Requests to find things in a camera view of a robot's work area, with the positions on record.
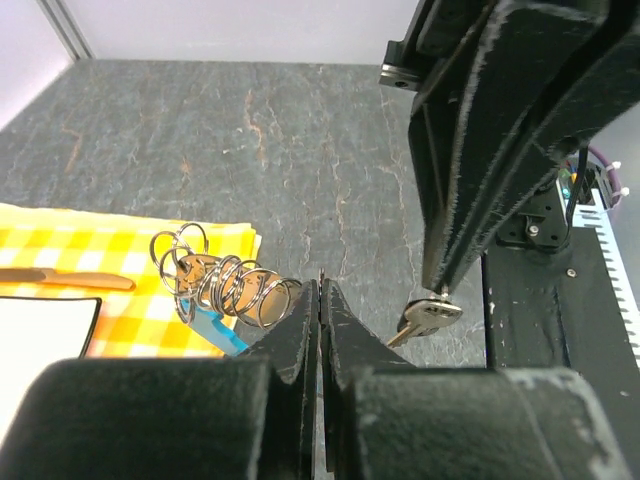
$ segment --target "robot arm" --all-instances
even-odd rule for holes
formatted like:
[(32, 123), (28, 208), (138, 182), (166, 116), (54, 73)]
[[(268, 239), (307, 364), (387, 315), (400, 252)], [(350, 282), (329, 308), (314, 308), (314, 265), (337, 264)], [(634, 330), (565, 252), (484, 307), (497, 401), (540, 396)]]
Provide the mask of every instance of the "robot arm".
[(455, 288), (568, 154), (640, 100), (638, 2), (420, 2), (381, 83), (413, 90), (425, 288)]

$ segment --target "black metal bracket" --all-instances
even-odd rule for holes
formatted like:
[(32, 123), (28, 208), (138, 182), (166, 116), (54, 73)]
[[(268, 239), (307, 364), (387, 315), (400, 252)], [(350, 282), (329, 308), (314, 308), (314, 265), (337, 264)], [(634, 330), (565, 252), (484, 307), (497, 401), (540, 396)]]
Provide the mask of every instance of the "black metal bracket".
[(434, 67), (452, 56), (486, 0), (421, 0), (401, 42), (389, 41), (383, 85), (417, 92)]
[(508, 218), (498, 230), (496, 241), (506, 247), (558, 248), (566, 233), (564, 210), (554, 183)]
[(291, 313), (240, 356), (264, 359), (277, 373), (262, 438), (261, 478), (313, 478), (319, 307), (318, 283), (312, 280), (302, 286)]
[(336, 282), (323, 281), (320, 301), (327, 469), (333, 472), (347, 468), (357, 458), (351, 450), (354, 444), (347, 438), (350, 419), (345, 395), (352, 381), (371, 368), (415, 367), (387, 348), (353, 315)]
[(640, 372), (596, 231), (574, 228), (556, 255), (494, 242), (482, 272), (487, 366), (579, 372), (640, 475)]

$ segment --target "white wall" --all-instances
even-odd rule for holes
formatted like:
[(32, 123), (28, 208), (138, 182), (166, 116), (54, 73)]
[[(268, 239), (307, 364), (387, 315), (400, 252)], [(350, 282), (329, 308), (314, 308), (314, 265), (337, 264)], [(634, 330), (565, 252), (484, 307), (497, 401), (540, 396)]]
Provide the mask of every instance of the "white wall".
[(380, 64), (418, 0), (65, 0), (97, 58)]
[(0, 0), (0, 129), (71, 63), (35, 0)]

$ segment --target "wooden knife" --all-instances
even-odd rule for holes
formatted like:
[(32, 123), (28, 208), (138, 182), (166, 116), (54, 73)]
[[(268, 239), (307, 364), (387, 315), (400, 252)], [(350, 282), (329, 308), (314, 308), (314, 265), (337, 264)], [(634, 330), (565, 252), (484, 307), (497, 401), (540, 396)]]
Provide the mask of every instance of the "wooden knife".
[(53, 268), (0, 268), (0, 283), (48, 283), (73, 287), (133, 290), (133, 280), (112, 273), (58, 273)]

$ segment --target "cable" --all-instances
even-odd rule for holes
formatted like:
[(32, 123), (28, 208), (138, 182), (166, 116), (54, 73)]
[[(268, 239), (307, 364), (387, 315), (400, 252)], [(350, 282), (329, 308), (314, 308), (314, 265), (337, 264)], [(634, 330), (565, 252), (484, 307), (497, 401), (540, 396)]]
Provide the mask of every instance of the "cable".
[[(578, 195), (580, 190), (582, 190), (582, 184), (584, 183), (585, 176), (587, 173), (587, 157), (589, 155), (588, 147), (583, 147), (580, 149), (578, 153), (578, 168), (576, 170), (576, 181), (573, 183), (573, 187), (571, 188), (571, 196), (569, 197), (569, 202), (567, 203), (567, 209), (565, 211), (565, 219), (567, 221), (567, 231), (565, 233), (564, 239), (557, 247), (546, 247), (536, 244), (530, 237), (529, 240), (534, 244), (535, 248), (544, 253), (558, 253), (563, 250), (569, 244), (569, 239), (571, 237), (571, 228), (573, 227), (573, 214), (575, 212), (576, 206), (578, 204)], [(529, 226), (531, 225), (531, 219), (527, 217), (527, 223), (525, 225), (525, 235), (526, 232), (529, 231)]]
[(610, 162), (607, 157), (605, 157), (600, 150), (589, 145), (589, 153), (591, 153), (594, 157), (598, 159), (600, 164), (605, 170), (605, 175), (609, 178), (609, 183), (611, 184), (611, 188), (613, 190), (613, 195), (611, 199), (611, 208), (615, 207), (622, 197), (625, 197), (629, 194), (629, 189), (622, 186), (620, 182), (620, 177), (616, 170), (620, 168), (620, 162)]

